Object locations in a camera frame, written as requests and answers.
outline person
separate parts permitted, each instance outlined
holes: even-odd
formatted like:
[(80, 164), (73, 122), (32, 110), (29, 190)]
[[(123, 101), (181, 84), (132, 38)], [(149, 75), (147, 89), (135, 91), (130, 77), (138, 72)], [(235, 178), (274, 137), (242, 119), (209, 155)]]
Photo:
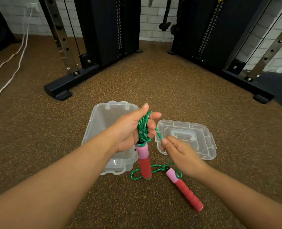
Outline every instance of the person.
[[(1, 194), (0, 229), (64, 228), (112, 156), (139, 140), (138, 120), (148, 110), (145, 104), (122, 116), (70, 154)], [(158, 112), (150, 115), (150, 138), (156, 135), (154, 119), (160, 117)], [(211, 168), (185, 142), (169, 136), (161, 143), (175, 165), (214, 192), (244, 226), (282, 228), (282, 204)]]

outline person's left hand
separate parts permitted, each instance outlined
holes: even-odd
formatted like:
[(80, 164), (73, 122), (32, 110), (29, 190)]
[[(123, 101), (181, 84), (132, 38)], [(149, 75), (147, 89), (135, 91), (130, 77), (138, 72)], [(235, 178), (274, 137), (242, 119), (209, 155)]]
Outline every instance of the person's left hand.
[[(138, 121), (148, 112), (148, 104), (144, 104), (142, 108), (123, 115), (118, 119), (107, 131), (114, 138), (115, 152), (122, 152), (130, 149), (139, 141)], [(160, 112), (152, 112), (147, 122), (148, 137), (153, 138), (156, 135), (156, 123), (154, 119), (162, 116)]]

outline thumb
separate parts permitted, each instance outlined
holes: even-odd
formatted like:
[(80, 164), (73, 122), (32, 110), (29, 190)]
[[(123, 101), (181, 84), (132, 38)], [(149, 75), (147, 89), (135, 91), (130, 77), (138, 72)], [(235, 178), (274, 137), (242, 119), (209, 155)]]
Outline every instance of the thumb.
[(163, 146), (163, 148), (165, 148), (166, 152), (171, 158), (173, 158), (173, 156), (178, 153), (178, 150), (175, 148), (175, 146), (166, 138), (163, 138), (161, 140), (161, 145)]
[(144, 104), (142, 108), (139, 108), (138, 110), (131, 113), (131, 117), (133, 120), (138, 121), (140, 120), (149, 110), (148, 103)]

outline white cord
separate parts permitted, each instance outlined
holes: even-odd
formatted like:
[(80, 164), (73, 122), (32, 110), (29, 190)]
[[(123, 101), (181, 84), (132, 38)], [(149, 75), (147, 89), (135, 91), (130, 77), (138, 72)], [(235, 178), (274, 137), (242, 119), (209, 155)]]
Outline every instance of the white cord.
[[(32, 12), (33, 12), (33, 10), (31, 10), (31, 13), (30, 13), (30, 15), (29, 15), (29, 18), (32, 17)], [(6, 88), (6, 87), (9, 85), (9, 83), (13, 80), (13, 78), (14, 78), (15, 74), (17, 73), (17, 71), (20, 69), (21, 61), (22, 61), (24, 52), (25, 52), (26, 47), (27, 47), (27, 42), (28, 42), (29, 22), (30, 22), (30, 21), (28, 20), (28, 22), (27, 22), (27, 31), (26, 31), (25, 47), (24, 47), (24, 49), (23, 49), (23, 51), (22, 51), (22, 54), (21, 54), (21, 57), (20, 57), (18, 69), (13, 73), (13, 76), (12, 76), (12, 77), (10, 78), (10, 80), (4, 85), (4, 87), (2, 87), (2, 88), (0, 89), (0, 94), (1, 94), (1, 92), (4, 90), (4, 88)], [(21, 48), (22, 48), (22, 46), (23, 46), (23, 44), (24, 44), (24, 35), (25, 35), (25, 34), (23, 34), (23, 39), (22, 39), (22, 45), (21, 45), (21, 47), (19, 48), (19, 50), (18, 50), (15, 54), (13, 54), (13, 55), (10, 57), (10, 59), (11, 59), (14, 55), (16, 55), (17, 53), (20, 52), (20, 50), (21, 50)]]

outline jump rope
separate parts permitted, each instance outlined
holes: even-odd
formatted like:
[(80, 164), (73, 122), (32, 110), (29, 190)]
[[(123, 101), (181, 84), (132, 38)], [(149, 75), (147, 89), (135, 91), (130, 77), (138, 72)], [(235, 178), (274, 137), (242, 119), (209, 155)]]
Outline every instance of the jump rope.
[[(204, 205), (201, 201), (193, 194), (193, 192), (189, 189), (189, 187), (182, 181), (182, 173), (180, 172), (180, 176), (177, 174), (177, 168), (175, 170), (172, 168), (174, 163), (166, 164), (166, 165), (150, 165), (150, 158), (149, 158), (149, 150), (147, 143), (152, 140), (152, 138), (148, 137), (147, 131), (147, 122), (150, 117), (152, 111), (148, 111), (145, 116), (143, 116), (138, 122), (138, 130), (139, 130), (139, 141), (136, 143), (136, 151), (139, 155), (139, 165), (140, 169), (136, 169), (131, 172), (131, 179), (132, 180), (139, 180), (144, 178), (145, 180), (151, 180), (152, 174), (158, 171), (163, 171), (166, 175), (170, 178), (170, 180), (177, 186), (177, 188), (183, 193), (189, 203), (194, 207), (197, 212), (200, 212)], [(137, 171), (141, 171), (142, 176), (134, 178), (133, 174)]]

